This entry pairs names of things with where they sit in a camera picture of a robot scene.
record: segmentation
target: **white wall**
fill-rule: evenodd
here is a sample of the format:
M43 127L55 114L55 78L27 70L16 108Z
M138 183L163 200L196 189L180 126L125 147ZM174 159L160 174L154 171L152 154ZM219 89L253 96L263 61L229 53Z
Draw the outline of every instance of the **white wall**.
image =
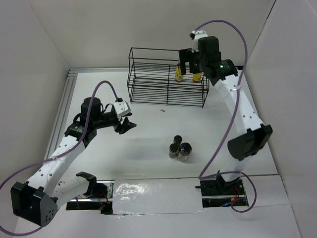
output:
M70 67L128 65L131 47L183 49L189 33L211 19L242 29L250 50L274 0L28 0ZM219 38L223 58L243 63L238 34L223 24L205 28Z
M317 234L316 11L316 0L277 0L246 74L303 238Z
M68 66L23 0L0 1L0 181L43 159ZM9 185L25 180L32 170ZM0 224L13 231L10 186L0 192Z

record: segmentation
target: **red wire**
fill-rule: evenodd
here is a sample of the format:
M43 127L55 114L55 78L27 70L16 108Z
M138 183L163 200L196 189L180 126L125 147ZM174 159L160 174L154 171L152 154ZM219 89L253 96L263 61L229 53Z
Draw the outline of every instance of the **red wire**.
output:
M98 194L98 202L99 202L99 206L101 207L100 194L99 194L99 192L98 192L98 191L97 191L97 194Z
M236 187L234 187L234 189L238 191L238 193L239 193L238 197L239 197L241 195L240 190L237 189Z
M104 191L100 190L100 192L102 192L102 193L103 193L103 195L104 195L104 197L105 197L105 199L106 199L107 203L109 204L108 198L107 198L106 194L104 193Z

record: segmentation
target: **white table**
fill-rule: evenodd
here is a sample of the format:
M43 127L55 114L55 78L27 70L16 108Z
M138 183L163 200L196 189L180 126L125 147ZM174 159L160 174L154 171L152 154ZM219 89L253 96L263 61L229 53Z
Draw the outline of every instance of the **white table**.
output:
M78 74L65 128L61 130L60 137L80 112L83 99L91 96L100 81L109 80L118 96L129 102L127 74L127 70ZM242 85L253 104L245 79ZM104 105L114 102L112 91L106 84L100 87L97 97ZM129 119L136 123L137 127L124 135L115 133L112 127L98 130L98 135L69 167L66 177L85 171L94 174L98 179L196 178L211 158L231 118L222 97L212 87L203 109L151 104L130 106L133 116ZM168 157L169 145L178 134L183 137L184 142L189 142L193 147L191 159L187 163ZM233 127L228 138L234 137L236 132ZM207 174L226 168L229 158L225 143ZM277 174L268 145L248 163L245 173Z
M70 125L80 111L83 99L90 97L95 85L105 79L113 83L119 97L129 99L127 71L78 74L69 111L66 110L68 114L60 116L67 119L61 123L64 126L58 133L59 139L65 126ZM245 79L242 85L252 100ZM114 101L106 85L100 88L97 97L104 105ZM137 124L136 128L124 135L116 134L112 128L99 130L65 174L71 177L85 171L99 180L115 179L115 215L100 215L96 210L66 211L63 206L54 220L32 237L300 238L268 146L245 169L247 174L261 175L252 177L258 200L250 212L238 214L229 207L202 207L200 191L195 189L199 184L197 176L214 152L231 117L217 91L211 88L203 109L143 104L132 104L131 109L131 121ZM193 156L188 163L167 155L168 146L177 134L193 146ZM229 138L234 136L233 129ZM228 156L224 146L208 173L221 169ZM251 203L252 187L245 178L243 182ZM131 192L120 192L122 184L127 188L131 186ZM15 232L33 228L36 228L34 224L19 218Z

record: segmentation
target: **glass jar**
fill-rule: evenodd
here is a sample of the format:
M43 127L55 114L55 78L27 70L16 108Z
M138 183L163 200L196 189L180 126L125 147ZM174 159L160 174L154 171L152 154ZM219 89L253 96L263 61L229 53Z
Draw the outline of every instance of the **glass jar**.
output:
M182 143L178 149L179 155L177 159L180 162L185 163L188 161L191 152L192 152L192 146L189 143Z
M180 135L174 136L174 143L176 143L178 146L182 143L183 138Z
M169 146L169 154L168 156L171 159L174 159L178 156L178 145L176 143L173 143Z

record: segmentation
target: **cable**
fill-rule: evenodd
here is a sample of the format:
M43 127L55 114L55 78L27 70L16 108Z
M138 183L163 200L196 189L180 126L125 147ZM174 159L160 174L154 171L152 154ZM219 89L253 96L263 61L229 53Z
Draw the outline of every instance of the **cable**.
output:
M244 176L249 180L249 182L250 182L250 184L251 184L251 186L252 186L252 188L253 188L253 191L254 191L254 200L253 200L251 206L250 206L249 208L247 208L246 210L242 210L242 211L235 209L235 208L233 207L233 205L234 205L235 202L240 201L240 200L245 200L245 199L247 199L246 197L244 197L244 198L241 197L241 198L237 198L237 199L235 199L234 201L231 202L231 208L232 208L235 212L239 212L239 213L245 213L245 212L250 211L250 210L254 207L254 205L256 204L257 197L258 197L257 189L256 189L254 183L252 182L252 180L250 179L250 177L249 177L248 175L246 175L244 172L228 171L228 172L220 172L220 173L218 173L218 175L226 175L226 174L242 174L242 175L244 175ZM217 174L205 176L204 179L211 179L211 178L213 178L213 177L215 177L215 176L217 176Z
M237 189L237 187L234 187L234 189L238 191L238 197L240 197L240 195L241 195L240 190Z
M217 154L219 153L221 147L223 146L229 132L230 132L230 129L232 128L232 125L233 125L233 122L234 122L234 119L237 115L237 111L238 111L238 106L239 106L239 100L240 100L240 88L239 88L239 85L241 84L241 80L242 80L242 76L243 76L243 73L244 73L244 70L245 70L245 67L247 65L247 61L248 61L248 47L247 47L247 42L243 36L243 34L241 33L241 31L236 27L234 26L232 23L228 22L228 21L225 21L225 20L212 20L212 21L208 21L208 22L205 22L204 24L198 26L195 31L199 30L200 28L202 28L203 26L206 26L210 23L214 23L214 22L222 22L222 23L225 23L229 26L231 26L233 29L236 30L236 32L238 32L238 34L240 35L242 41L243 41L243 45L244 45L244 51L245 51L245 56L244 56L244 65L243 65L243 68L242 68L242 71L239 75L239 79L238 79L238 85L237 85L237 101L236 101L236 105L235 105L235 108L234 108L234 112L232 114L232 118L230 120L230 123L229 123L229 126L226 130L226 132L224 133L224 136L222 138L222 140L220 141L216 151L214 152L214 154L212 155L211 159L209 160L209 162L206 164L206 166L203 168L203 170L201 171L200 175L199 175L199 179L205 179L206 177L203 177L203 174L205 173L205 171L209 168L210 164L212 163L212 161L215 159L215 157L217 156Z
M101 114L105 113L105 111L107 110L107 108L108 108L110 105L113 106L112 103L108 103L108 104L105 106L105 109L102 110Z
M233 194L235 195L235 197L238 197L238 195L236 194L236 192L234 191L234 189L232 189Z
M75 197L75 199L76 199L76 203L77 203L77 210L80 210L78 197Z
M98 194L98 202L99 202L99 207L101 208L101 202L100 202L100 194L99 192L97 191L97 194Z
M105 194L105 192L104 192L104 191L102 191L102 190L100 190L100 192L102 192L102 193L103 193L103 195L104 195L104 197L105 197L105 199L106 199L106 201L107 201L107 204L109 204L109 201L108 201L108 198L107 198L107 195Z
M114 87L113 85L109 82L109 81L101 81L100 83L97 84L97 86L95 87L94 91L93 91L93 94L90 98L90 101L89 101L89 105L88 105L88 111L87 111L87 116L86 116L86 122L85 122L85 127L84 127L84 131L83 131L83 134L81 136L81 138L78 140L77 144L74 145L74 147L70 148L69 150L65 151L64 153L56 156L56 158L60 158L60 157L63 157L65 155L67 155L68 153L72 152L74 149L76 149L78 147L78 145L80 145L80 143L84 140L85 136L86 136L86 133L87 133L87 130L88 130L88 122L89 122L89 116L90 116L90 112L91 112L91 108L92 108L92 105L93 105L93 101L94 101L94 98L95 98L95 95L97 93L97 90L99 89L99 87L102 85L102 84L108 84L110 86L110 88L112 89L112 92L116 98L116 100L118 100L118 96L117 96L117 93L115 92L114 90ZM19 170L17 170L16 172L14 172L13 174L11 174L9 177L7 177L1 184L0 184L0 190L3 188L3 186L11 179L13 178L14 176L16 176L18 173L24 171L24 170L27 170L31 167L34 167L34 166L38 166L38 165L42 165L44 163L48 163L48 162L51 162L53 161L54 159L53 158L49 158L47 160L44 160L42 162L38 162L38 163L34 163L34 164L31 164L31 165L28 165L28 166L25 166ZM28 236L28 235L31 235L31 234L34 234L35 232L38 232L40 229L42 229L42 227L39 227L37 228L36 230L34 231L31 231L31 232L27 232L27 233L13 233L13 232L10 232L8 230L6 230L5 228L3 228L2 226L0 226L0 231L9 235L9 236L15 236L15 237L23 237L23 236Z

